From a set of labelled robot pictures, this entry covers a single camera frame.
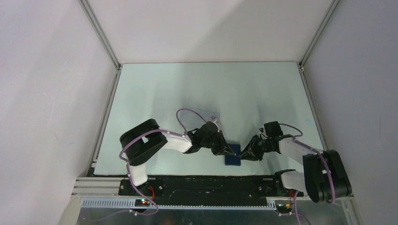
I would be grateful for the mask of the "blue leather card holder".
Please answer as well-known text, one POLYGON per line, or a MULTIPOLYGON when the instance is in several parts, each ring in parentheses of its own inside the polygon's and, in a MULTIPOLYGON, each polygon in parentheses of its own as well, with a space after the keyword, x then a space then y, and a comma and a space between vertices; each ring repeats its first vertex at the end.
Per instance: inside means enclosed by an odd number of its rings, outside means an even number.
POLYGON ((224 165, 241 166, 241 158, 239 157, 241 153, 241 145, 238 143, 228 143, 228 145, 234 154, 224 156, 224 165))

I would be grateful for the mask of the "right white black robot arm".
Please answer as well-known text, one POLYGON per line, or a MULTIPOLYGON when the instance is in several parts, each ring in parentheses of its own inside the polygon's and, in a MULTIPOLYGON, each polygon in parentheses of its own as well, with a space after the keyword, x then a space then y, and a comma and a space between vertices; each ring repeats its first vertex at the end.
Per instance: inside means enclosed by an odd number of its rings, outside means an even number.
POLYGON ((278 121, 265 123, 239 157, 261 161, 265 153, 276 152, 299 163, 303 172, 288 169, 275 173, 273 190, 279 196, 287 195, 292 189, 309 196, 315 203, 334 203, 338 198, 350 196, 352 186, 339 153, 305 144, 298 139, 303 136, 302 131, 298 135, 284 134, 282 126, 278 121))

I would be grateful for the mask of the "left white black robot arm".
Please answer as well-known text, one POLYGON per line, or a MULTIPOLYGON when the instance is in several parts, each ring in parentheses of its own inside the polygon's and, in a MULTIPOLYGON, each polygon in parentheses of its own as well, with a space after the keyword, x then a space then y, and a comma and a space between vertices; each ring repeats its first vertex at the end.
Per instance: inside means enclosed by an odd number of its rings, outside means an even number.
POLYGON ((207 121, 200 128, 184 134, 160 128, 155 119, 148 119, 125 132, 119 139, 122 151, 119 158, 126 163, 130 189, 137 195, 148 191, 145 164, 161 149, 193 154, 201 148, 210 149, 215 156, 235 155, 215 122, 207 121))

